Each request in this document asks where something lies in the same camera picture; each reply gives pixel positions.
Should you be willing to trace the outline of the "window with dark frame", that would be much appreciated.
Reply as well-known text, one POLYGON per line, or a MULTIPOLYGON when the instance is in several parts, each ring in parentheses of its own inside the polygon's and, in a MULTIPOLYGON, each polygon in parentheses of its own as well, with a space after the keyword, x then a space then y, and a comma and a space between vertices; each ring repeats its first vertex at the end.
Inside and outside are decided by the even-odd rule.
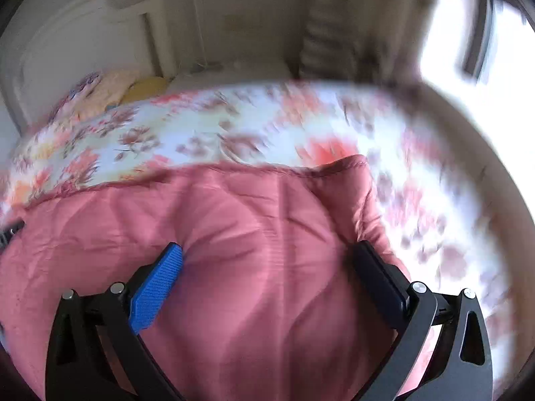
POLYGON ((534 0, 438 0, 420 60, 443 90, 478 86, 506 96, 534 90, 534 0))

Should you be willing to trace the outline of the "pink quilted padded coat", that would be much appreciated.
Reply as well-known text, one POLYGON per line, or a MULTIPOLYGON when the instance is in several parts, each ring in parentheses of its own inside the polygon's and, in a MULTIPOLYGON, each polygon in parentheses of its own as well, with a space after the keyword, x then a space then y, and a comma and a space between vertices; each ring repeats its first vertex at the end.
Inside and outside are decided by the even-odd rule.
POLYGON ((14 365, 44 392, 62 293, 100 293, 184 251, 143 340, 189 400, 348 400, 393 341, 349 249, 396 263, 361 156, 315 170, 222 164, 44 198, 1 257, 1 323, 14 365))

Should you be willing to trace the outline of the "mandala patterned small pillow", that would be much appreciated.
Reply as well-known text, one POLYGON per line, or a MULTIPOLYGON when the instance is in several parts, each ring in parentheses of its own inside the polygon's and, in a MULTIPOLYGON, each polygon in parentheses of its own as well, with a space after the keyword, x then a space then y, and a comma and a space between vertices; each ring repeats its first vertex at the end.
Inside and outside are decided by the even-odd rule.
POLYGON ((48 122, 55 120, 76 120, 80 121, 79 109, 82 103, 89 98, 96 86, 101 82, 103 73, 94 72, 83 77, 63 96, 52 108, 48 117, 48 122))

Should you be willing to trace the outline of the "floral bed sheet mattress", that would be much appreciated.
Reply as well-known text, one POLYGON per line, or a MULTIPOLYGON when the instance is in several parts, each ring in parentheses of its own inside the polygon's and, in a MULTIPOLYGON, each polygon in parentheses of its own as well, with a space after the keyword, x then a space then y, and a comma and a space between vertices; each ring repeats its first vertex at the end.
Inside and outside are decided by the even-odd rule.
POLYGON ((436 290, 478 295, 502 383, 514 356, 511 277, 486 169, 438 107, 376 88, 257 83, 173 92, 91 118, 56 117, 1 167, 1 216, 59 189, 232 161, 318 167, 368 160, 395 254, 436 290))

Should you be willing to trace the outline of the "thin metal rod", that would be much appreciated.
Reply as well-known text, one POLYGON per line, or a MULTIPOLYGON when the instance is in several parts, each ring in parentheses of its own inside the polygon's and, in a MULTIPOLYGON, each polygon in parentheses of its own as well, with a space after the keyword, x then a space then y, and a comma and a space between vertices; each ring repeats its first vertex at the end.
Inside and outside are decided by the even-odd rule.
POLYGON ((203 32, 202 32, 200 1, 192 0, 192 4, 193 4, 193 15, 195 19, 195 27, 196 27, 196 35, 197 35, 197 44, 198 44, 199 55, 200 55, 197 65, 200 66, 201 69, 206 69, 208 67, 208 59, 206 55, 205 43, 204 43, 203 32))

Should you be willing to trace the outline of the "cream fluffy pillow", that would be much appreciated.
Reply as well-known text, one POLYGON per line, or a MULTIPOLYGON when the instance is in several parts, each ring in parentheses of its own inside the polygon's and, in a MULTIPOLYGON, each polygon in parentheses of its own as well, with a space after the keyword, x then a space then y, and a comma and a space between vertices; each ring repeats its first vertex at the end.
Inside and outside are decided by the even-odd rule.
POLYGON ((79 120, 89 120, 117 106, 139 79, 140 71, 137 70, 115 70, 103 74, 92 92, 74 108, 74 116, 79 120))

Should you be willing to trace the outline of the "yellow pillow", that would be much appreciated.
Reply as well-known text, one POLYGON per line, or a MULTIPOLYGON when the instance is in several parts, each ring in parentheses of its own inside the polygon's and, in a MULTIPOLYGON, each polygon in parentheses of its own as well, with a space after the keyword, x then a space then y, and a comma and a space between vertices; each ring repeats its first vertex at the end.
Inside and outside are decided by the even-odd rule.
POLYGON ((121 104, 145 101, 166 92, 169 81, 162 77, 148 77, 137 81, 121 98, 121 104))

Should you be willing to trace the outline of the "white wooden headboard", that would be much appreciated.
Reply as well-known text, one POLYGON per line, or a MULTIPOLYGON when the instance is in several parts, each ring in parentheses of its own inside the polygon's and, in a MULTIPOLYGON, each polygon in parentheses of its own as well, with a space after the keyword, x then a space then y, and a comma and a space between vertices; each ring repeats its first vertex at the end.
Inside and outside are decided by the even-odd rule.
POLYGON ((71 0, 43 20, 14 18, 1 39, 1 89, 21 129, 83 76, 116 69, 177 73, 164 0, 71 0))

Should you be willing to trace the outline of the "patterned beige curtain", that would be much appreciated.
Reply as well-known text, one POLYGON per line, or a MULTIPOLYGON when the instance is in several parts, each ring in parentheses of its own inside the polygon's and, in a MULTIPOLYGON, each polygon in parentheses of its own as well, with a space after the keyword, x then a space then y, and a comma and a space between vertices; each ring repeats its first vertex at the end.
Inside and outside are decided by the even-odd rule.
POLYGON ((302 79, 410 86, 437 0, 310 0, 302 79))

